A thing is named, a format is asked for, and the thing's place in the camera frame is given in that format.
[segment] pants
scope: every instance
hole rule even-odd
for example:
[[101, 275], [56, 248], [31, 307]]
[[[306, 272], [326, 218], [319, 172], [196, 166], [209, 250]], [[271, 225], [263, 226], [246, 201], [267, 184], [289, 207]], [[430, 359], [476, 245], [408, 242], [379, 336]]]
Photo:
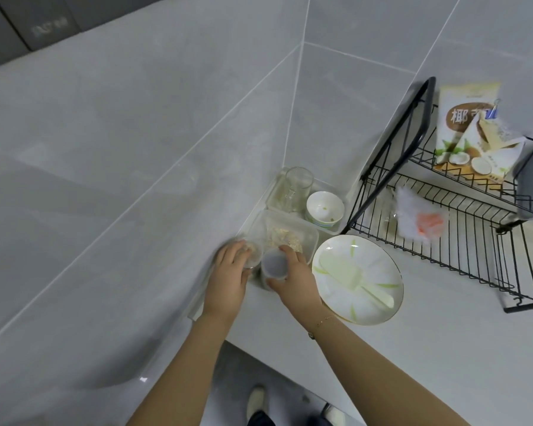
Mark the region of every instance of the pants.
[[[253, 414], [247, 426], [276, 426], [264, 411], [257, 411]], [[306, 426], [332, 426], [330, 422], [320, 416], [308, 417]]]

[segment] bracelet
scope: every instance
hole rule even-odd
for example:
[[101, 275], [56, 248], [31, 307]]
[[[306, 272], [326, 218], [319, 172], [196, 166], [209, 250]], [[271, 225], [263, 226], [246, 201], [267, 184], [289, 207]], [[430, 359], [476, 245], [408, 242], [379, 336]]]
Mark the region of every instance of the bracelet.
[[[330, 315], [326, 318], [324, 318], [321, 322], [319, 322], [317, 325], [316, 325], [316, 329], [319, 328], [327, 319], [330, 319], [330, 318], [335, 318], [336, 316], [335, 315]], [[314, 334], [312, 332], [308, 332], [308, 336], [310, 337], [310, 339], [315, 339], [314, 338]]]

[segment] plastic bag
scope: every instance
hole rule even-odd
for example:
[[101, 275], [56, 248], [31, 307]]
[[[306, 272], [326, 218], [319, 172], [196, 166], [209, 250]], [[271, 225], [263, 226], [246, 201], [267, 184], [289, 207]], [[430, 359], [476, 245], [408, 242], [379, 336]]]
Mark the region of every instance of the plastic bag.
[[428, 244], [442, 235], [448, 210], [423, 199], [409, 187], [397, 188], [395, 198], [401, 236]]

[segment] white countertop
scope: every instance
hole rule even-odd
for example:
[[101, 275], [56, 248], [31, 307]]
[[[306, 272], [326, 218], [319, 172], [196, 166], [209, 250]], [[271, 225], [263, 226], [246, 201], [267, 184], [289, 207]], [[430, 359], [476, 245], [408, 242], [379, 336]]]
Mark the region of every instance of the white countertop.
[[[384, 248], [402, 272], [403, 305], [386, 323], [350, 328], [471, 424], [533, 424], [533, 311], [505, 314], [497, 290]], [[227, 340], [362, 420], [275, 293], [250, 283]]]

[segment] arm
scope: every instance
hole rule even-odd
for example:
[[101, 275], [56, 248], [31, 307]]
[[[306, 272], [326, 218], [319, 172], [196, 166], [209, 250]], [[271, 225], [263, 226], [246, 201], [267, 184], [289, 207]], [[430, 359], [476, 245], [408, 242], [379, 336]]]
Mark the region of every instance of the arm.
[[322, 304], [304, 256], [288, 247], [280, 248], [288, 260], [288, 278], [285, 282], [270, 279], [269, 286], [304, 329], [314, 335], [368, 426], [468, 424], [334, 317]]
[[240, 241], [223, 247], [205, 293], [203, 314], [182, 348], [127, 423], [128, 426], [198, 426], [219, 349], [239, 313], [250, 271], [251, 251], [235, 259]]

